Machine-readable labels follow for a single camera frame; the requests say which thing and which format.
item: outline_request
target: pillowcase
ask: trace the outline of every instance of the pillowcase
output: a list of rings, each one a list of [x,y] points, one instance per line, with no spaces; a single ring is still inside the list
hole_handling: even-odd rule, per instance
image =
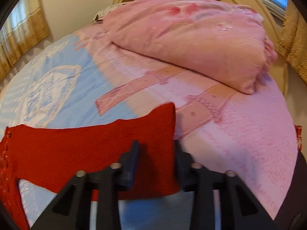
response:
[[[215,0],[136,0],[103,29],[127,50],[194,70],[245,94],[277,58],[252,8]]]
[[[93,23],[101,23],[103,21],[103,18],[110,13],[111,11],[117,9],[118,7],[127,4],[128,2],[122,2],[122,3],[116,3],[116,4],[112,4],[111,6],[106,7],[105,9],[99,11],[95,17],[93,18]]]

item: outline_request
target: red cloth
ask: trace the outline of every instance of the red cloth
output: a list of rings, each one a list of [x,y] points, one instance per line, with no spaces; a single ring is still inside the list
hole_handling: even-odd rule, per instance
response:
[[[107,125],[75,129],[7,127],[0,143],[0,198],[19,228],[29,229],[19,179],[58,193],[76,171],[94,172],[116,162],[133,140],[142,145],[135,185],[132,191],[121,192],[120,199],[176,193],[174,130],[173,103],[161,105],[144,117]]]
[[[302,129],[303,127],[300,125],[295,125],[296,136],[297,136],[297,148],[299,151],[303,151],[303,144],[302,144]]]

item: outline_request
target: quilted bedspread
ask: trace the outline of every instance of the quilted bedspread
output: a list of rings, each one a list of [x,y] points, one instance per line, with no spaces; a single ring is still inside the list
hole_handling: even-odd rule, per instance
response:
[[[211,170],[235,170],[272,218],[291,184],[296,133],[269,75],[256,84],[253,95],[245,95],[201,74],[121,49],[101,24],[93,24],[47,47],[8,86],[0,100],[0,137],[6,126],[107,124],[144,116],[173,101],[175,138],[185,150]],[[55,194],[25,180],[19,187],[32,226]],[[180,192],[121,201],[122,228],[188,229],[192,196]],[[96,206],[92,203],[92,229]]]

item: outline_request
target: gold curtain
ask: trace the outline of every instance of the gold curtain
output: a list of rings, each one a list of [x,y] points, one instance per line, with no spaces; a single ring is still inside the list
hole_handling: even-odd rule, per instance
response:
[[[0,81],[25,52],[49,34],[39,0],[20,0],[0,30]]]
[[[307,84],[307,24],[291,0],[288,0],[277,52]]]

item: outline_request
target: wall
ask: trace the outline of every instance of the wall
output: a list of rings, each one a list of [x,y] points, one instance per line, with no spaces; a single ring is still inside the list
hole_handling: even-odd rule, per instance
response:
[[[31,48],[20,58],[5,80],[1,82],[0,90],[45,47],[90,24],[95,13],[111,5],[113,0],[41,0],[41,2],[52,35]],[[277,24],[281,25],[281,21],[276,18],[275,20]],[[300,124],[304,128],[302,137],[303,145],[306,148],[303,153],[307,157],[307,86],[291,67],[289,67],[289,94],[286,101],[294,123]]]

